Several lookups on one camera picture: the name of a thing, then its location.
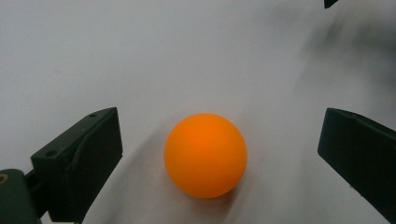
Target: ping pong ball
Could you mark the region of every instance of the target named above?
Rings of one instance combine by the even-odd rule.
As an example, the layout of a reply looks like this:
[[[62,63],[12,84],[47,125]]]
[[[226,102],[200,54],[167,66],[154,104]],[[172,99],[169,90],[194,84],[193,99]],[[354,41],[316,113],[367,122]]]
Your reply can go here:
[[[195,114],[169,133],[163,153],[172,181],[197,198],[214,198],[233,189],[245,172],[244,137],[227,119]]]

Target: white table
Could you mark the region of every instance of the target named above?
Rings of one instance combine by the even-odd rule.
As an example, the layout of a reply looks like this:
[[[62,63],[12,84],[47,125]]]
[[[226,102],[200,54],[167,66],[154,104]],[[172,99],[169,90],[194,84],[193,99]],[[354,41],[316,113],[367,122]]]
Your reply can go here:
[[[395,11],[390,0],[1,1],[0,169],[27,173],[50,140],[116,106],[124,157],[84,224],[388,223],[317,147],[327,107],[396,129]],[[248,146],[240,184],[213,200],[182,193],[163,166],[168,132],[198,112],[231,120]]]

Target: black object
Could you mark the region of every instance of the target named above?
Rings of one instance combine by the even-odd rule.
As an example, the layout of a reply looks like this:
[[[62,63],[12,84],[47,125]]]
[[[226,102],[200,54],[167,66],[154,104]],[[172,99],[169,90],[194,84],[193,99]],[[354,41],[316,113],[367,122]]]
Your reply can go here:
[[[390,223],[396,223],[396,132],[328,108],[318,154]]]
[[[338,0],[324,0],[324,8],[329,8],[336,2],[338,2]]]
[[[46,211],[81,223],[121,157],[117,108],[90,114],[37,151],[28,175],[0,171],[0,223],[36,224]]]

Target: white surface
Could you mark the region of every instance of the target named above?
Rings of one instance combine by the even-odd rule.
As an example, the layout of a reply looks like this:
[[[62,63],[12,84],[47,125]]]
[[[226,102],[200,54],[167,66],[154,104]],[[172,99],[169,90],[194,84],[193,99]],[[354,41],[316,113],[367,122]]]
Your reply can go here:
[[[0,169],[28,172],[50,140],[116,106],[124,157],[86,224],[387,223],[317,146],[327,107],[396,129],[395,5],[1,1]],[[183,194],[163,167],[167,133],[204,111],[234,122],[249,153],[237,189],[214,200]]]

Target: orange sphere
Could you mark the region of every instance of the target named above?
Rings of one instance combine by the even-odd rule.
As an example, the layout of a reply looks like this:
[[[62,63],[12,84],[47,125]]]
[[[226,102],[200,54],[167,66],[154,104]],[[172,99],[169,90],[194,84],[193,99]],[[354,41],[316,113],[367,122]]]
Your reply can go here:
[[[248,153],[244,137],[230,121],[215,114],[196,114],[169,133],[163,158],[180,189],[194,197],[214,198],[236,186]]]

